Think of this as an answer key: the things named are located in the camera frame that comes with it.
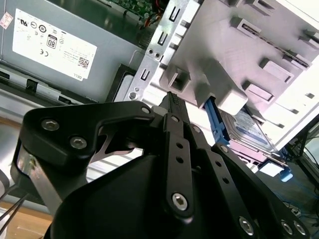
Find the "green circuit board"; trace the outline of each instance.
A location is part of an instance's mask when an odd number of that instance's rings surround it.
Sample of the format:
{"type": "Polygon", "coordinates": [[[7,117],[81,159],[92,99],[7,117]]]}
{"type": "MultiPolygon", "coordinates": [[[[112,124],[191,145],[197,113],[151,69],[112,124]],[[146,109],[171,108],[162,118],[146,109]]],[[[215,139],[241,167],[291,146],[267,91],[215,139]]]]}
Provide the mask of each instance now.
{"type": "Polygon", "coordinates": [[[107,1],[113,2],[143,19],[147,19],[149,16],[154,14],[151,0],[107,0],[107,1]]]}

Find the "motherboard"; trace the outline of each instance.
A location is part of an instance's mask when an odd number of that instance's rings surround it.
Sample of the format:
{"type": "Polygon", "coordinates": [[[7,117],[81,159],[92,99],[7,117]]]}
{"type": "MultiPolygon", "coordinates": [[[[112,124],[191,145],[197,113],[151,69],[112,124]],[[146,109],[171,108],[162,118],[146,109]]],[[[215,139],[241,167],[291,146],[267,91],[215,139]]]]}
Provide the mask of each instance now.
{"type": "Polygon", "coordinates": [[[153,2],[156,0],[100,0],[101,2],[112,6],[116,4],[125,10],[137,15],[142,19],[147,19],[155,14],[153,2]]]}

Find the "silver screw head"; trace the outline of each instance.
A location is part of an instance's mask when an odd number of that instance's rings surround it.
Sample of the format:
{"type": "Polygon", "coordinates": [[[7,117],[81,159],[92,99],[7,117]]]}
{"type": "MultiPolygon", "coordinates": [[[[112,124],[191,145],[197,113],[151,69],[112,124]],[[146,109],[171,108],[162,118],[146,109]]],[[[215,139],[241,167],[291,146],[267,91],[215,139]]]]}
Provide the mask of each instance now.
{"type": "Polygon", "coordinates": [[[200,128],[199,128],[199,127],[193,125],[193,129],[194,129],[197,133],[200,133],[200,128]]]}
{"type": "Polygon", "coordinates": [[[181,211],[185,211],[187,209],[187,200],[180,193],[174,193],[172,197],[174,205],[181,211]]]}
{"type": "Polygon", "coordinates": [[[142,111],[146,114],[149,114],[151,111],[147,108],[142,107],[142,111]]]}
{"type": "Polygon", "coordinates": [[[293,230],[291,229],[291,227],[289,227],[289,225],[285,222],[285,221],[281,221],[281,225],[283,226],[283,228],[285,229],[285,231],[292,235],[293,234],[293,230]]]}
{"type": "Polygon", "coordinates": [[[239,224],[240,227],[247,233],[248,235],[252,236],[254,234],[254,228],[253,226],[247,221],[246,218],[240,216],[239,217],[239,224]]]}
{"type": "Polygon", "coordinates": [[[73,148],[76,148],[76,149],[82,149],[87,146],[86,140],[78,136],[71,138],[70,144],[73,148]]]}
{"type": "Polygon", "coordinates": [[[53,119],[45,119],[42,121],[41,126],[48,131],[56,131],[60,128],[59,123],[53,119]]]}
{"type": "Polygon", "coordinates": [[[173,121],[175,121],[175,122],[179,122],[179,119],[178,119],[177,117],[172,116],[171,118],[172,118],[172,120],[173,120],[173,121]]]}
{"type": "Polygon", "coordinates": [[[228,149],[227,149],[224,145],[221,145],[220,148],[221,148],[221,150],[223,150],[225,153],[228,153],[228,149]]]}
{"type": "Polygon", "coordinates": [[[306,235],[305,229],[298,222],[294,221],[294,225],[302,235],[306,235]]]}

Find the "white label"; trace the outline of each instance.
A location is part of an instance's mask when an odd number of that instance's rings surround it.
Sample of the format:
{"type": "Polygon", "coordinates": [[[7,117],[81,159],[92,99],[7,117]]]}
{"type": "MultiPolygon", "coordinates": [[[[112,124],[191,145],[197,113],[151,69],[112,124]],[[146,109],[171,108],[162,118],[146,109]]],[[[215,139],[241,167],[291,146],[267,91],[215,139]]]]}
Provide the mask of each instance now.
{"type": "Polygon", "coordinates": [[[5,14],[0,20],[0,26],[2,26],[4,29],[7,29],[10,23],[12,22],[12,19],[13,17],[8,12],[5,12],[5,14]]]}
{"type": "Polygon", "coordinates": [[[234,125],[237,129],[241,129],[241,133],[268,145],[267,139],[263,136],[258,125],[252,120],[252,118],[245,112],[239,111],[237,115],[234,116],[236,122],[234,125]]]}
{"type": "Polygon", "coordinates": [[[82,81],[89,77],[97,47],[16,9],[12,50],[82,81]]]}

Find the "hard drive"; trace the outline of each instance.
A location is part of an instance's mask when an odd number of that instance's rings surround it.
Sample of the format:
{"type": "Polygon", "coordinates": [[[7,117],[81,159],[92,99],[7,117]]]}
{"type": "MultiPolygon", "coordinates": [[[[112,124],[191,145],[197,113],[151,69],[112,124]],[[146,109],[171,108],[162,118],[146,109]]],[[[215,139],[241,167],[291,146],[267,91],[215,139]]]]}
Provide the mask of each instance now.
{"type": "Polygon", "coordinates": [[[221,116],[231,140],[266,154],[277,151],[260,129],[259,124],[245,110],[241,110],[235,116],[221,112],[221,116]]]}

